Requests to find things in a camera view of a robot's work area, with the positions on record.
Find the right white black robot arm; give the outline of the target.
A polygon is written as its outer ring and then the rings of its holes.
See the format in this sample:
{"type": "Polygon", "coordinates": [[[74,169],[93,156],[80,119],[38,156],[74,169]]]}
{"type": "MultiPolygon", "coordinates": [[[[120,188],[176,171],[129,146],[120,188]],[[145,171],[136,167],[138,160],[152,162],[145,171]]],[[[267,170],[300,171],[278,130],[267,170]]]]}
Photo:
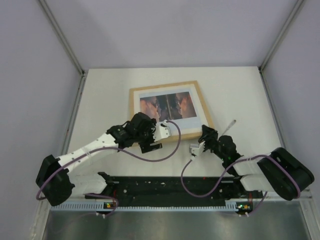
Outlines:
{"type": "Polygon", "coordinates": [[[244,157],[229,135],[202,125],[202,135],[198,140],[204,151],[210,151],[222,160],[226,172],[239,177],[233,185],[233,192],[245,198],[251,191],[275,192],[282,199],[298,199],[301,192],[314,181],[313,173],[283,147],[268,154],[244,157]]]}

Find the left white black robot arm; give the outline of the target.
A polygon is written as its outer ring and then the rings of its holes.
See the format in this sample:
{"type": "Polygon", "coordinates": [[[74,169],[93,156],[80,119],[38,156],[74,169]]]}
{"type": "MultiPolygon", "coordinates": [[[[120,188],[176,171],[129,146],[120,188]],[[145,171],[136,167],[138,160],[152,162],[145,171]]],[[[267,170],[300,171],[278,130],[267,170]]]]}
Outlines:
{"type": "Polygon", "coordinates": [[[101,136],[70,153],[45,157],[35,179],[39,192],[38,201],[47,200],[52,207],[70,198],[100,195],[109,198],[114,191],[101,171],[86,174],[93,163],[118,152],[130,154],[127,148],[139,145],[141,152],[148,153],[162,148],[163,139],[171,136],[168,122],[157,122],[142,112],[131,120],[110,127],[101,136]]]}

